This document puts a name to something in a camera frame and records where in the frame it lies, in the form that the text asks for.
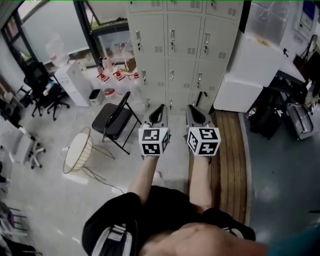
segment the trash bin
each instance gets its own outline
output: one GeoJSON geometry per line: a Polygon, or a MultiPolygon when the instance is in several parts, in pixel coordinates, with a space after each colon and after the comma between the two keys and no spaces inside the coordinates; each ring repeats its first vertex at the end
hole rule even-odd
{"type": "Polygon", "coordinates": [[[94,89],[89,97],[91,105],[101,105],[104,100],[104,94],[100,89],[94,89]]]}

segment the locker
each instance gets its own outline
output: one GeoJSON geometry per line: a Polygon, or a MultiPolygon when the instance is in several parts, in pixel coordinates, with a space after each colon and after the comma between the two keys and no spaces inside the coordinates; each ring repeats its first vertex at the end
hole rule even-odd
{"type": "Polygon", "coordinates": [[[161,88],[166,87],[166,69],[164,58],[137,58],[137,67],[142,88],[161,88]]]}
{"type": "Polygon", "coordinates": [[[167,93],[167,107],[170,114],[184,114],[189,104],[190,92],[187,90],[169,90],[167,93]]]}
{"type": "Polygon", "coordinates": [[[238,15],[241,15],[239,9],[240,2],[238,1],[207,1],[206,14],[235,20],[238,15]]]}
{"type": "MultiPolygon", "coordinates": [[[[198,98],[200,95],[200,91],[194,91],[191,96],[191,104],[196,105],[198,102],[198,98]]],[[[207,91],[202,91],[200,95],[200,100],[198,102],[198,107],[203,109],[204,111],[209,112],[216,98],[216,93],[212,94],[207,91]]]]}
{"type": "Polygon", "coordinates": [[[162,14],[133,16],[129,26],[136,55],[165,55],[164,16],[162,14]]]}
{"type": "Polygon", "coordinates": [[[191,90],[196,61],[192,59],[170,58],[168,60],[168,88],[191,90]]]}
{"type": "Polygon", "coordinates": [[[166,90],[161,88],[144,88],[143,97],[146,109],[158,107],[160,104],[166,104],[166,90]]]}
{"type": "Polygon", "coordinates": [[[162,11],[162,1],[128,1],[130,13],[162,11]]]}
{"type": "Polygon", "coordinates": [[[217,94],[226,65],[220,62],[200,60],[194,74],[193,89],[217,94]]]}
{"type": "Polygon", "coordinates": [[[200,24],[200,16],[168,14],[169,56],[197,56],[200,24]]]}
{"type": "Polygon", "coordinates": [[[202,1],[167,1],[168,11],[202,12],[202,1]]]}
{"type": "Polygon", "coordinates": [[[206,17],[200,59],[226,62],[232,52],[236,26],[232,20],[206,17]]]}

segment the black bag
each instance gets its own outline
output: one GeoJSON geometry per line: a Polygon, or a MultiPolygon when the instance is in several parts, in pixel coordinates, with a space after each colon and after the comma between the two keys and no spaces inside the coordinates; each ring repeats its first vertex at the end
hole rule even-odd
{"type": "Polygon", "coordinates": [[[255,114],[250,118],[250,125],[251,132],[259,133],[270,140],[281,125],[281,117],[274,107],[258,107],[255,114]]]}

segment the person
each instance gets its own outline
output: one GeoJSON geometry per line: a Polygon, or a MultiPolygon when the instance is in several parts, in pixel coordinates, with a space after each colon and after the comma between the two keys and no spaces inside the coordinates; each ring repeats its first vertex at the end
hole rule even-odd
{"type": "Polygon", "coordinates": [[[255,233],[250,227],[211,208],[207,157],[194,157],[189,196],[152,185],[158,160],[158,156],[145,157],[128,192],[107,201],[85,223],[82,246],[88,255],[266,254],[267,247],[255,242],[255,233]],[[124,234],[123,230],[130,241],[129,250],[126,245],[115,242],[122,241],[124,236],[119,234],[124,234]]]}

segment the concrete floor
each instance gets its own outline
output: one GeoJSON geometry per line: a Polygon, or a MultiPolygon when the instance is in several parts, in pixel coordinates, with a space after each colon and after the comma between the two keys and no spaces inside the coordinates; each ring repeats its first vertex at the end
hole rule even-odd
{"type": "Polygon", "coordinates": [[[320,133],[298,141],[282,124],[267,140],[250,132],[244,119],[252,175],[250,226],[257,240],[270,244],[320,223],[320,214],[309,213],[320,210],[320,133]]]}
{"type": "MultiPolygon", "coordinates": [[[[112,102],[119,101],[120,98],[116,97],[112,102]]],[[[52,120],[52,113],[48,115],[46,112],[42,117],[37,113],[32,118],[33,106],[25,111],[20,124],[46,148],[46,153],[38,158],[43,168],[31,169],[28,164],[14,163],[7,194],[1,194],[3,202],[9,207],[21,209],[22,214],[27,216],[31,243],[46,256],[85,256],[81,235],[86,220],[106,201],[120,194],[117,189],[89,178],[82,171],[63,174],[66,152],[61,152],[61,149],[68,146],[81,129],[91,127],[103,106],[76,107],[70,99],[67,102],[71,108],[59,109],[56,121],[52,120]]],[[[142,120],[143,105],[134,102],[130,105],[142,120]]],[[[133,124],[134,118],[119,138],[121,145],[133,124]]],[[[186,192],[189,151],[183,138],[186,132],[185,116],[170,115],[169,127],[172,134],[170,144],[160,158],[157,170],[162,172],[169,188],[186,192]]],[[[101,134],[92,129],[91,136],[95,146],[107,148],[116,160],[93,149],[87,166],[103,176],[107,183],[126,192],[142,163],[138,129],[135,128],[125,146],[130,155],[111,141],[102,143],[101,134]]]]}

